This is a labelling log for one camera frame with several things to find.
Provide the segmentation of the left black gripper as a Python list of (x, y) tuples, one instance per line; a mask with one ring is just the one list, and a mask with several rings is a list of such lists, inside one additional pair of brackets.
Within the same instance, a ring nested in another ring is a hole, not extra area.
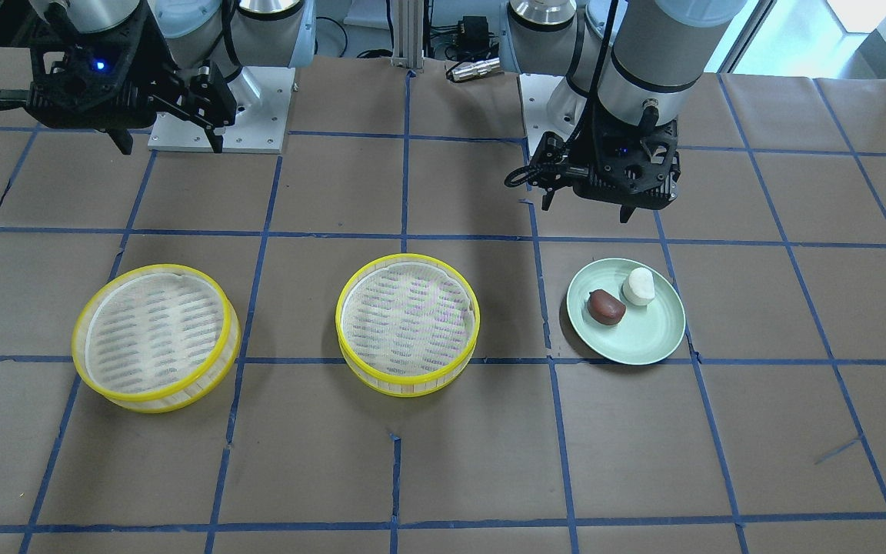
[(594, 117), (574, 138), (546, 132), (526, 167), (526, 182), (544, 190), (547, 212), (559, 189), (621, 206), (620, 224), (636, 209), (662, 210), (678, 198), (678, 120), (641, 135), (611, 115)]

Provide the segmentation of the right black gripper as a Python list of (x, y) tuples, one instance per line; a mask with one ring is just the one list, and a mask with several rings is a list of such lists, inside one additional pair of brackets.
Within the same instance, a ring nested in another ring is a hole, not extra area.
[(212, 153), (224, 153), (235, 96), (214, 62), (179, 68), (154, 15), (128, 15), (97, 32), (79, 31), (70, 15), (46, 15), (29, 56), (27, 113), (49, 128), (108, 131), (120, 154), (132, 155), (128, 129), (149, 127), (163, 112), (197, 124)]

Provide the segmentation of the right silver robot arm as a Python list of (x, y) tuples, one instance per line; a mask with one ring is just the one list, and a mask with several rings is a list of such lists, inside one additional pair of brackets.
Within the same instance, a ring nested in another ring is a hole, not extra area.
[(313, 1), (35, 1), (22, 108), (95, 130), (124, 154), (134, 131), (178, 153), (280, 154), (298, 68), (314, 57)]

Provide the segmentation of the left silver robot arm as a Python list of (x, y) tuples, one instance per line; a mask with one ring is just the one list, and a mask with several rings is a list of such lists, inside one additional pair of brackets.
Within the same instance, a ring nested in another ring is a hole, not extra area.
[(570, 189), (616, 204), (626, 223), (678, 197), (678, 116), (742, 1), (506, 1), (499, 59), (558, 75), (581, 102), (569, 131), (541, 134), (507, 187)]

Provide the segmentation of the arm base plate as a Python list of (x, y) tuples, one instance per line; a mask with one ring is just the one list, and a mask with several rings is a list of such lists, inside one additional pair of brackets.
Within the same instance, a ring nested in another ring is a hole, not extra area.
[[(281, 154), (295, 85), (295, 68), (246, 67), (229, 84), (238, 110), (236, 123), (217, 134), (224, 153)], [(160, 115), (148, 148), (177, 153), (211, 153), (206, 133), (192, 122)]]
[(586, 98), (563, 76), (520, 74), (521, 115), (527, 132), (526, 162), (538, 150), (542, 136), (551, 131), (568, 139), (579, 122)]

